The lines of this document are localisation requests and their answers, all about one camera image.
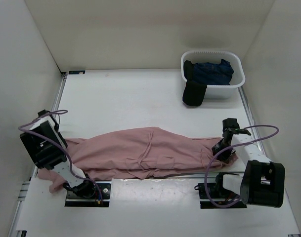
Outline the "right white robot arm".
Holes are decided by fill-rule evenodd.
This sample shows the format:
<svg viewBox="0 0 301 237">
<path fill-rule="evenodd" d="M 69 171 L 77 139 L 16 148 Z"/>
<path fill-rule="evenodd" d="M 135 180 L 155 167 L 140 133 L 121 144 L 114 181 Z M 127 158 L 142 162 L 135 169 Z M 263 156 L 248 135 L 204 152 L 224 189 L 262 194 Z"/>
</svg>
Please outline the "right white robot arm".
<svg viewBox="0 0 301 237">
<path fill-rule="evenodd" d="M 221 172 L 215 185 L 208 190 L 217 198 L 240 199 L 243 204 L 279 208 L 284 199 L 285 167 L 272 162 L 257 147 L 246 128 L 240 128 L 237 119 L 222 122 L 222 139 L 213 146 L 217 161 L 229 164 L 234 156 L 245 164 L 243 176 Z"/>
</svg>

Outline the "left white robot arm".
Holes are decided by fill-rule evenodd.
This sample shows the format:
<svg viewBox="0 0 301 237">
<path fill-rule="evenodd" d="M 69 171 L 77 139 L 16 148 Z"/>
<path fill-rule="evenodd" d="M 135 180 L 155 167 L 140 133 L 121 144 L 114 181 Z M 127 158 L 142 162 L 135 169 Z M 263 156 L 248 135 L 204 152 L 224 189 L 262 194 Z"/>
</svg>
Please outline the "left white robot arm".
<svg viewBox="0 0 301 237">
<path fill-rule="evenodd" d="M 67 142 L 59 132 L 55 119 L 67 110 L 42 110 L 38 117 L 18 127 L 20 139 L 39 169 L 53 171 L 63 178 L 63 188 L 81 198 L 98 197 L 96 183 L 83 170 L 77 168 L 67 152 Z"/>
</svg>

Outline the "pink trousers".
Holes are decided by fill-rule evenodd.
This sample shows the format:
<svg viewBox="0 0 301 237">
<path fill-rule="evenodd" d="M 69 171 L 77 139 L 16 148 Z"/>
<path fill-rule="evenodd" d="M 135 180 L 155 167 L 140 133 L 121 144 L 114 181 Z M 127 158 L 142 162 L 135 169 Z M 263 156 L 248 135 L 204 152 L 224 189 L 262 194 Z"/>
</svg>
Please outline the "pink trousers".
<svg viewBox="0 0 301 237">
<path fill-rule="evenodd" d="M 220 138 L 188 138 L 158 127 L 134 128 L 90 139 L 67 139 L 73 165 L 93 180 L 162 178 L 232 166 L 238 159 L 212 160 Z"/>
</svg>

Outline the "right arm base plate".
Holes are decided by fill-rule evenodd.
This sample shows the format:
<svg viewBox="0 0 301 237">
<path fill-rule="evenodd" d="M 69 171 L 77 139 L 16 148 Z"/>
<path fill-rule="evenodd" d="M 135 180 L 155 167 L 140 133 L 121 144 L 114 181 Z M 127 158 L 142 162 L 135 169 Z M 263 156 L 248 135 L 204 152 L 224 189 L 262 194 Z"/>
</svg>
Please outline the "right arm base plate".
<svg viewBox="0 0 301 237">
<path fill-rule="evenodd" d="M 215 177 L 215 181 L 207 182 L 207 187 L 208 187 L 209 194 L 210 194 L 211 198 L 213 199 L 213 201 L 216 202 L 218 205 L 230 204 L 230 203 L 235 202 L 236 200 L 239 199 L 238 194 L 236 194 L 236 193 L 234 193 L 230 190 L 227 190 L 222 186 L 224 175 L 237 176 L 237 177 L 240 178 L 239 180 L 242 179 L 242 177 L 239 174 L 236 174 L 236 173 L 220 172 Z M 217 208 L 208 199 L 208 196 L 207 196 L 206 191 L 205 191 L 204 182 L 203 183 L 198 183 L 194 187 L 194 190 L 198 191 L 199 198 L 200 198 L 200 208 L 201 209 L 215 209 L 215 208 Z"/>
</svg>

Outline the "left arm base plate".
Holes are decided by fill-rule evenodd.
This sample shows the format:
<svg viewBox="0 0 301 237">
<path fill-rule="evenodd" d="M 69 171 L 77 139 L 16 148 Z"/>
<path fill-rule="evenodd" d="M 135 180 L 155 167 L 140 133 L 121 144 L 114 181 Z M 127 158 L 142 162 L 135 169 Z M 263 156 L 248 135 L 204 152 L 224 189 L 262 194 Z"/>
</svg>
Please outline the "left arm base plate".
<svg viewBox="0 0 301 237">
<path fill-rule="evenodd" d="M 66 207 L 109 207 L 111 194 L 111 181 L 96 182 L 101 190 L 101 195 L 96 187 L 89 188 L 85 194 L 77 195 L 68 183 L 63 184 L 67 190 L 65 198 Z"/>
</svg>

